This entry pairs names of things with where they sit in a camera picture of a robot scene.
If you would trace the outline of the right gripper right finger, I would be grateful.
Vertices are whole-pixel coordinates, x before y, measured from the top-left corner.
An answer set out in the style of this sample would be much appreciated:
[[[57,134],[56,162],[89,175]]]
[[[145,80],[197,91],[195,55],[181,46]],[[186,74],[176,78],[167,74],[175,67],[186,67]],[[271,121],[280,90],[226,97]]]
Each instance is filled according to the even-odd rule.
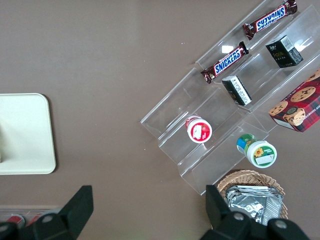
[[[212,229],[204,235],[204,240],[249,240],[251,220],[237,211],[231,211],[214,185],[206,186],[205,209]]]

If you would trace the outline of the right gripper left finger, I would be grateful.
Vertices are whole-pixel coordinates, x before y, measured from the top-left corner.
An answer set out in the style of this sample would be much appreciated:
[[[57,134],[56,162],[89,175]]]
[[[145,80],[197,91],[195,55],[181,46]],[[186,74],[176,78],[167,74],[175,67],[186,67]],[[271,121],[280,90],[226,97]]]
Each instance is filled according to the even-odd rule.
[[[82,186],[58,213],[47,213],[24,229],[25,240],[76,240],[94,210],[93,189]]]

